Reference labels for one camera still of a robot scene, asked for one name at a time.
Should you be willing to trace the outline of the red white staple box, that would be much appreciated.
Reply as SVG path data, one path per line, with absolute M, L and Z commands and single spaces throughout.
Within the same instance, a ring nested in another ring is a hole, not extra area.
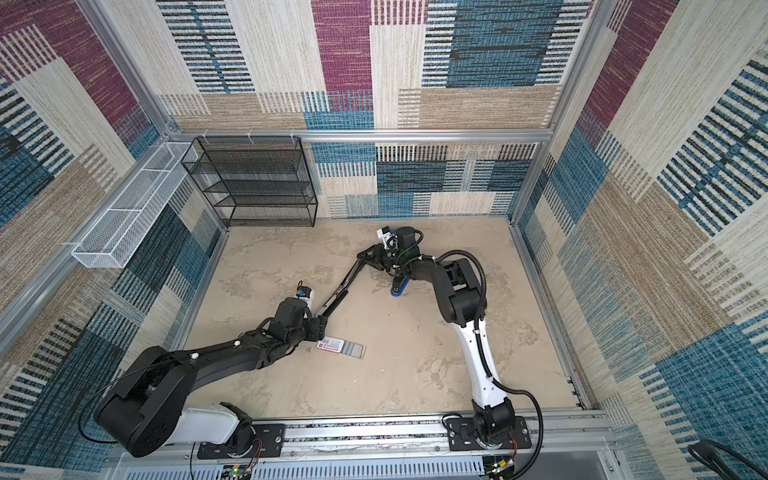
M 317 342 L 316 347 L 319 350 L 340 354 L 343 351 L 345 341 L 343 339 L 325 337 Z

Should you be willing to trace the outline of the blue stapler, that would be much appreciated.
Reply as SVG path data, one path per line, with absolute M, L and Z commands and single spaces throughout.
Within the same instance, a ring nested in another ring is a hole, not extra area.
M 405 292 L 409 281 L 410 278 L 407 276 L 395 276 L 392 279 L 390 294 L 394 297 L 400 297 Z

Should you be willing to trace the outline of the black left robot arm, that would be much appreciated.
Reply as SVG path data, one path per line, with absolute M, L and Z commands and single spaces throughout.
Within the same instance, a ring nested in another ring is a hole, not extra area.
M 136 458 L 179 443 L 194 391 L 229 376 L 266 368 L 303 341 L 324 338 L 328 317 L 301 298 L 286 298 L 274 316 L 237 338 L 193 350 L 155 346 L 142 352 L 96 407 L 96 424 Z

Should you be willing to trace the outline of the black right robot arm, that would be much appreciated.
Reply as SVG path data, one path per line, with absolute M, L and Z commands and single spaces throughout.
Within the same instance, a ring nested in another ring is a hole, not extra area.
M 488 341 L 487 278 L 479 259 L 452 249 L 432 256 L 420 251 L 423 233 L 413 227 L 377 231 L 378 243 L 358 254 L 359 262 L 393 277 L 390 293 L 401 295 L 411 281 L 429 283 L 443 320 L 462 346 L 472 383 L 473 423 L 479 443 L 496 447 L 518 427 L 512 395 L 533 395 L 501 384 Z

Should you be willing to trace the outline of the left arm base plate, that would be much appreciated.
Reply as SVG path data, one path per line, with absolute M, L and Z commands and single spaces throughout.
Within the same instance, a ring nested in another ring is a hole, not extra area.
M 224 444 L 203 443 L 197 451 L 199 460 L 235 460 L 277 458 L 281 455 L 286 425 L 252 424 L 238 427 Z

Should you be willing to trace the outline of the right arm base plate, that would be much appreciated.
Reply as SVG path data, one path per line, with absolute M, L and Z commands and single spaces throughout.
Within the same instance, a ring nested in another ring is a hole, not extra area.
M 530 429 L 526 419 L 516 416 L 507 426 L 496 426 L 488 430 L 480 427 L 473 417 L 446 414 L 441 424 L 447 431 L 451 451 L 471 450 L 515 450 L 533 447 Z

